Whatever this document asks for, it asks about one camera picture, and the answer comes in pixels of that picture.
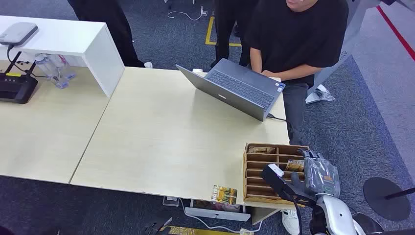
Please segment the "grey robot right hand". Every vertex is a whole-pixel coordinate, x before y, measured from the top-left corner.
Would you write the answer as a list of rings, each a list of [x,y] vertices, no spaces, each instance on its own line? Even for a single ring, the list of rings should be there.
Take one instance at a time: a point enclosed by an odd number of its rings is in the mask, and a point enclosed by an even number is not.
[[[329,160],[314,150],[298,149],[304,157],[304,181],[299,175],[291,174],[292,184],[309,195],[329,194],[338,198],[340,196],[340,179],[338,169]]]

